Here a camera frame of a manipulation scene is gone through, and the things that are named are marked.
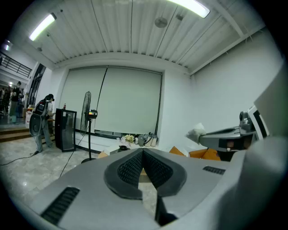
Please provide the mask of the long ceiling light tube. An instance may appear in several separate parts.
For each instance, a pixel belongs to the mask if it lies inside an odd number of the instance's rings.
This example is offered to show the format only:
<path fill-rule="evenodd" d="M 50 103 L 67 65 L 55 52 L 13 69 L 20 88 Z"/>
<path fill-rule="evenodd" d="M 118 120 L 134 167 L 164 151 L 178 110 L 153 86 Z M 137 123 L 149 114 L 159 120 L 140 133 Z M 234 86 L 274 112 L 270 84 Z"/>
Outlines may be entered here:
<path fill-rule="evenodd" d="M 196 0 L 168 0 L 169 2 L 173 2 L 177 5 L 180 5 L 192 12 L 194 12 L 195 14 L 197 14 L 198 16 L 200 16 L 201 18 L 205 18 L 209 13 L 210 10 L 202 5 L 201 3 L 197 2 Z"/>
<path fill-rule="evenodd" d="M 41 21 L 41 23 L 34 29 L 34 31 L 30 34 L 29 39 L 34 41 L 41 32 L 43 32 L 51 23 L 53 23 L 57 19 L 54 13 L 50 13 L 45 19 Z"/>

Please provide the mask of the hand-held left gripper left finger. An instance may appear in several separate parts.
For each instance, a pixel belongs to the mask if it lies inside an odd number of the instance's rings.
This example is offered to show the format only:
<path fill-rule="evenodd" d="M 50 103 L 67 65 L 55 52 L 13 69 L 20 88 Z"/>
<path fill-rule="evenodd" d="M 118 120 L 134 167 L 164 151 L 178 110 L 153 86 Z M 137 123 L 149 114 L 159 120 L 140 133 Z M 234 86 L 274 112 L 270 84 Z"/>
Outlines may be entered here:
<path fill-rule="evenodd" d="M 67 187 L 79 189 L 58 227 L 155 227 L 141 200 L 123 199 L 104 181 L 104 171 L 128 150 L 80 164 L 55 180 L 33 199 L 30 208 L 41 215 Z"/>

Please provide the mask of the wooden steps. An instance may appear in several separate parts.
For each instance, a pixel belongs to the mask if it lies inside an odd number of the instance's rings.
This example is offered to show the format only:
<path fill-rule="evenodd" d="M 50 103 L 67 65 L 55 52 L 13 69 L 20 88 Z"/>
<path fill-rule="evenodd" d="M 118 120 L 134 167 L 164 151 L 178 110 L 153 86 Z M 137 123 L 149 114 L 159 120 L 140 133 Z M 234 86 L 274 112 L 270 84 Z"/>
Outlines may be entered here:
<path fill-rule="evenodd" d="M 30 138 L 32 135 L 28 128 L 0 129 L 0 143 Z"/>

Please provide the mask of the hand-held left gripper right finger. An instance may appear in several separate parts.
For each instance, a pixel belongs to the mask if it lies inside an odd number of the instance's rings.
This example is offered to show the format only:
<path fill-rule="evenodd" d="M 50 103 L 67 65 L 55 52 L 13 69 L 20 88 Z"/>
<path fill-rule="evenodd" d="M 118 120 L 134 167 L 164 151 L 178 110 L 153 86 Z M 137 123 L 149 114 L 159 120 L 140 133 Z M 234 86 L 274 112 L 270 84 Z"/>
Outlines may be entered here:
<path fill-rule="evenodd" d="M 155 218 L 180 218 L 200 204 L 228 169 L 228 162 L 143 149 L 143 168 L 156 189 Z"/>

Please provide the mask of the black glass-door cabinet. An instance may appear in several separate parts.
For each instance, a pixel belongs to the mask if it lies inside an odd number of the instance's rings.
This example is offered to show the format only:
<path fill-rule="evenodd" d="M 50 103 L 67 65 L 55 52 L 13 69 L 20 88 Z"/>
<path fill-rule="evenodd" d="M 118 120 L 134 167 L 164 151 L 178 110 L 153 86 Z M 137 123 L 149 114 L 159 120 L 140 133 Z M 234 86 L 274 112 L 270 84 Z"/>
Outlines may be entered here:
<path fill-rule="evenodd" d="M 75 111 L 56 109 L 55 114 L 55 144 L 62 152 L 72 152 L 75 144 Z"/>

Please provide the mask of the flower bouquet in vase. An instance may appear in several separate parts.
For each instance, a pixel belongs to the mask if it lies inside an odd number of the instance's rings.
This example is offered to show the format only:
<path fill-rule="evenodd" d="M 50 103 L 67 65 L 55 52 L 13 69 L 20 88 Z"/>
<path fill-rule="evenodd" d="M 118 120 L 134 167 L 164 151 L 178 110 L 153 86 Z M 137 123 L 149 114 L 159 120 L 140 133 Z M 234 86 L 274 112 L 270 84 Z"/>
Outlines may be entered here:
<path fill-rule="evenodd" d="M 121 138 L 121 142 L 128 145 L 133 144 L 135 142 L 135 137 L 130 134 L 124 135 Z"/>

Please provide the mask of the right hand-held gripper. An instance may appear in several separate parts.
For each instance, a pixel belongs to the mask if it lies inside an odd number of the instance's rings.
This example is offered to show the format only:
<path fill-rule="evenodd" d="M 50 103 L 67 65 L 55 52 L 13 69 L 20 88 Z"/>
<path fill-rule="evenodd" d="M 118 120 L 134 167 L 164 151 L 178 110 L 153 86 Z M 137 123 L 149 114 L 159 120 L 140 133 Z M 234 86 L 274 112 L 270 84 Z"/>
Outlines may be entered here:
<path fill-rule="evenodd" d="M 206 133 L 199 144 L 221 152 L 246 150 L 251 144 L 269 136 L 268 128 L 255 105 L 239 114 L 239 125 Z"/>

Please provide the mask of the round ceiling fixture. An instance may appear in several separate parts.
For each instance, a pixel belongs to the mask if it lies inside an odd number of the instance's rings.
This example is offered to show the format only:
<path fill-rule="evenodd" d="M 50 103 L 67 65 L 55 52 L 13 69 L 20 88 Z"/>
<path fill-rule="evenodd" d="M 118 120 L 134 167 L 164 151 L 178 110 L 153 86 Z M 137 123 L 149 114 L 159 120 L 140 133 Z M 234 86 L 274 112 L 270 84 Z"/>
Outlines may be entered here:
<path fill-rule="evenodd" d="M 168 25 L 168 21 L 166 18 L 158 17 L 155 19 L 154 24 L 158 28 L 165 28 Z"/>

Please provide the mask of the black railing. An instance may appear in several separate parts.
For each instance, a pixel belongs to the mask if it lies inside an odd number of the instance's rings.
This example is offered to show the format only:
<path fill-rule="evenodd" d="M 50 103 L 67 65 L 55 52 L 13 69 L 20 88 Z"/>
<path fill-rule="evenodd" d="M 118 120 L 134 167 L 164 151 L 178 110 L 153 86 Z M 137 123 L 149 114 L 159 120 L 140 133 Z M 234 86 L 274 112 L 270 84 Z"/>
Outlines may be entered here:
<path fill-rule="evenodd" d="M 11 70 L 15 73 L 18 73 L 26 78 L 29 77 L 32 69 L 21 64 L 20 62 L 12 59 L 11 57 L 7 56 L 6 54 L 0 52 L 0 66 Z"/>

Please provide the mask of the orange cushion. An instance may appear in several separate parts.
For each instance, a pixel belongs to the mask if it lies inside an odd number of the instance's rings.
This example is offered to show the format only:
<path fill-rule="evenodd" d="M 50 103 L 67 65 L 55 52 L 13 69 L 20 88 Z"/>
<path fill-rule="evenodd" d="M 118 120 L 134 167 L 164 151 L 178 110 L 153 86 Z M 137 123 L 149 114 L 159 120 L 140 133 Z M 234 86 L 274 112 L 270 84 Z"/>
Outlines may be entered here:
<path fill-rule="evenodd" d="M 207 159 L 207 160 L 216 160 L 220 161 L 220 157 L 216 150 L 214 149 L 202 149 L 202 150 L 195 150 L 189 152 L 189 156 L 191 158 L 197 158 L 197 159 Z"/>

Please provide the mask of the white flat box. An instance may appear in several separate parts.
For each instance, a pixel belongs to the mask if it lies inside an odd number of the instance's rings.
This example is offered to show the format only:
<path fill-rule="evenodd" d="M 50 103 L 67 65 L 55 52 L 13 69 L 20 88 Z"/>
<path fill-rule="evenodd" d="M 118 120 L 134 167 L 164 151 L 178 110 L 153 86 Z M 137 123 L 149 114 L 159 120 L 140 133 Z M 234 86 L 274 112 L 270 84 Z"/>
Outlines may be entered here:
<path fill-rule="evenodd" d="M 110 147 L 106 147 L 103 152 L 107 155 L 113 155 L 115 153 L 118 153 L 119 146 L 110 146 Z"/>

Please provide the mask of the orange sofa seat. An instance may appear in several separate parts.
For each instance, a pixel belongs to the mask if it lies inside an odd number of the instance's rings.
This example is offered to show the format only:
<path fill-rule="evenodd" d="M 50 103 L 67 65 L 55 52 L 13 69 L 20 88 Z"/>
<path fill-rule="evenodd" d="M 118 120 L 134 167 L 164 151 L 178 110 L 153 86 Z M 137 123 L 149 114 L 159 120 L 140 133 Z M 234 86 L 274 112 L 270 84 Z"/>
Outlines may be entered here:
<path fill-rule="evenodd" d="M 175 155 L 181 155 L 181 156 L 185 156 L 185 154 L 183 154 L 180 150 L 178 150 L 175 146 L 173 146 L 171 148 L 171 150 L 169 151 L 169 153 L 171 154 L 175 154 Z"/>

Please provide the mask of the white roller blind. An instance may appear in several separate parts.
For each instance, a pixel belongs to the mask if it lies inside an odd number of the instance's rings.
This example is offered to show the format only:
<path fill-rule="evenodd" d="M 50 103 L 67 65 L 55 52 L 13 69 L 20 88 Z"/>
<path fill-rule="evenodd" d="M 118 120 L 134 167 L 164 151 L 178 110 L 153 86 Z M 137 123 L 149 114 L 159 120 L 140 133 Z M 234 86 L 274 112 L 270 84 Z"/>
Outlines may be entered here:
<path fill-rule="evenodd" d="M 98 104 L 95 129 L 117 133 L 154 132 L 158 120 L 161 75 L 108 68 Z"/>

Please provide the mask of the black pedestal fan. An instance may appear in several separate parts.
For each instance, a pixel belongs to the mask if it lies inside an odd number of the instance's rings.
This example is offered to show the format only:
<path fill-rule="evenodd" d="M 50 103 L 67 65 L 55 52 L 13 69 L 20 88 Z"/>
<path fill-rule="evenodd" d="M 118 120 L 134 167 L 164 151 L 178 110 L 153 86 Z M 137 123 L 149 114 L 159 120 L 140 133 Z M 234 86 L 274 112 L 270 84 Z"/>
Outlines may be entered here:
<path fill-rule="evenodd" d="M 97 110 L 93 110 L 92 112 L 90 111 L 90 103 L 91 103 L 91 92 L 88 91 L 85 93 L 85 97 L 83 101 L 83 107 L 82 107 L 82 113 L 81 113 L 81 133 L 82 133 L 82 139 L 84 138 L 86 134 L 88 134 L 89 157 L 83 160 L 81 163 L 85 163 L 85 162 L 95 159 L 95 158 L 92 158 L 91 156 L 91 123 L 93 119 L 97 118 L 98 112 Z"/>

